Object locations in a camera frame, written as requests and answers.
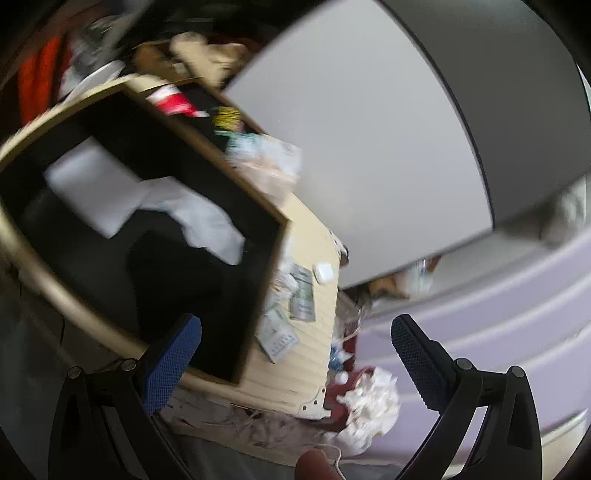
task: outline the beige cloth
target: beige cloth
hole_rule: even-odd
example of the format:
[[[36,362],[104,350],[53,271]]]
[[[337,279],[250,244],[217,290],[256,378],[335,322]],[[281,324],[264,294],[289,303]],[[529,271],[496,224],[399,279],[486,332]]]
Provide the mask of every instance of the beige cloth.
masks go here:
[[[248,49],[241,43],[209,45],[194,32],[175,35],[170,51],[184,61],[193,73],[209,86],[219,88],[222,82],[242,66]]]

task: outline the beige slatted tabletop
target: beige slatted tabletop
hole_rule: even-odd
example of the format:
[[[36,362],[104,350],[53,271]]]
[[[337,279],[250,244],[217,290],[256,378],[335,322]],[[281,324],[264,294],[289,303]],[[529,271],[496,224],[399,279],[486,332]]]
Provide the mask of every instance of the beige slatted tabletop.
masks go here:
[[[77,100],[120,82],[127,82],[139,92],[166,83],[156,77],[128,76],[103,84]],[[0,163],[29,135],[38,129],[42,131],[49,119],[75,104],[76,101],[61,104],[17,132],[0,148]],[[329,230],[294,195],[287,199],[281,210],[291,221],[289,234],[293,240],[290,255],[295,262],[309,269],[316,262],[329,262],[338,272],[339,259]],[[138,358],[145,351],[146,345],[91,311],[57,279],[3,209],[0,209],[0,242],[15,264],[26,270],[28,278],[76,326],[123,357]],[[238,386],[206,380],[194,375],[191,370],[183,375],[181,383],[187,388],[225,398],[240,406],[320,418],[323,415],[323,388],[328,370],[336,295],[336,278],[325,285],[314,282],[316,322],[291,321],[300,343],[279,363],[270,363],[253,339]]]

